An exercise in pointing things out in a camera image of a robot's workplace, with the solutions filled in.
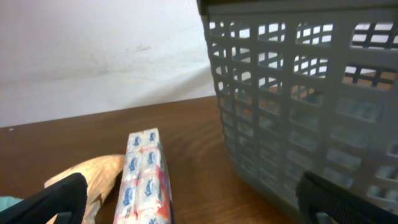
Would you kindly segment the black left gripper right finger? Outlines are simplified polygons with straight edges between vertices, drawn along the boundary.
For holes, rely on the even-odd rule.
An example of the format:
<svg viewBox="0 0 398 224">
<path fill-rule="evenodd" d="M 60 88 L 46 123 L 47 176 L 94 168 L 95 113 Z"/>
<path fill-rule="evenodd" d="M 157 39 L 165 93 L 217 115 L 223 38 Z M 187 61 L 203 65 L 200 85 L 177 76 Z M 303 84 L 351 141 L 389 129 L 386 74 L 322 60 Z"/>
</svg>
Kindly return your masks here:
<svg viewBox="0 0 398 224">
<path fill-rule="evenodd" d="M 302 174 L 296 196 L 303 223 L 397 223 L 397 215 L 310 171 Z"/>
</svg>

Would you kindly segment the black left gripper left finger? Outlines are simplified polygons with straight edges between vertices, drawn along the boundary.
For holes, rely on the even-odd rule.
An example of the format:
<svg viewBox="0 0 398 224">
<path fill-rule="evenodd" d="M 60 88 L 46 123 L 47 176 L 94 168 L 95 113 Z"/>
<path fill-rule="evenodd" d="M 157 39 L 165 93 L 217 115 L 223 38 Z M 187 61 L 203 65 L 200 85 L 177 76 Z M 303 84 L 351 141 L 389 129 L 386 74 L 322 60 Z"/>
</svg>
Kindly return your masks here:
<svg viewBox="0 0 398 224">
<path fill-rule="evenodd" d="M 81 224 L 85 214 L 88 184 L 81 173 L 73 173 L 41 192 L 1 211 L 2 224 Z"/>
</svg>

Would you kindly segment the tan paper pouch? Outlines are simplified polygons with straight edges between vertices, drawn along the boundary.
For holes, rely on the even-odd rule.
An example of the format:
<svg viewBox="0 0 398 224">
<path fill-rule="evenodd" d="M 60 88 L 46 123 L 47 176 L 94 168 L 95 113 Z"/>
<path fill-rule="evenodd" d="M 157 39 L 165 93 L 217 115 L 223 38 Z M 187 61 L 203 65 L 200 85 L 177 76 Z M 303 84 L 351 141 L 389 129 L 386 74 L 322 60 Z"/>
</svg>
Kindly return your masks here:
<svg viewBox="0 0 398 224">
<path fill-rule="evenodd" d="M 123 171 L 125 155 L 100 156 L 77 164 L 51 177 L 44 187 L 64 179 L 70 174 L 81 173 L 87 182 L 87 202 L 82 224 L 95 223 L 95 216 L 113 189 L 116 177 Z"/>
</svg>

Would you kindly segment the multicolour tissue pack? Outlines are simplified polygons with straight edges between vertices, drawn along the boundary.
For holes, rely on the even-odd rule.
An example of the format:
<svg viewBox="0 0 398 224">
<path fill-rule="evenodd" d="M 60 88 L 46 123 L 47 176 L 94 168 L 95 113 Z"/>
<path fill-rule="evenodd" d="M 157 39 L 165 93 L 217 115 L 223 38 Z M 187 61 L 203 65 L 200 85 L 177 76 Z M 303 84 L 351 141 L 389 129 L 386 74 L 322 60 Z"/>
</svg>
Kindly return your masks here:
<svg viewBox="0 0 398 224">
<path fill-rule="evenodd" d="M 174 223 L 169 171 L 157 128 L 128 137 L 113 223 Z"/>
</svg>

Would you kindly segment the grey plastic basket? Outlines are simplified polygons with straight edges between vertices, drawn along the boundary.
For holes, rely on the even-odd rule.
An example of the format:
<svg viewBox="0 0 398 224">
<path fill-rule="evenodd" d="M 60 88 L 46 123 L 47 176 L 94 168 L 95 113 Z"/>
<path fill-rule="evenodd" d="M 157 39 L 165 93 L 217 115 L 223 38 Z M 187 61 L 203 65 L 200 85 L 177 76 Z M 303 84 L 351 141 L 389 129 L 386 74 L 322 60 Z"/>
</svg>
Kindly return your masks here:
<svg viewBox="0 0 398 224">
<path fill-rule="evenodd" d="M 299 218 L 305 171 L 397 213 L 397 1 L 198 1 L 235 172 Z"/>
</svg>

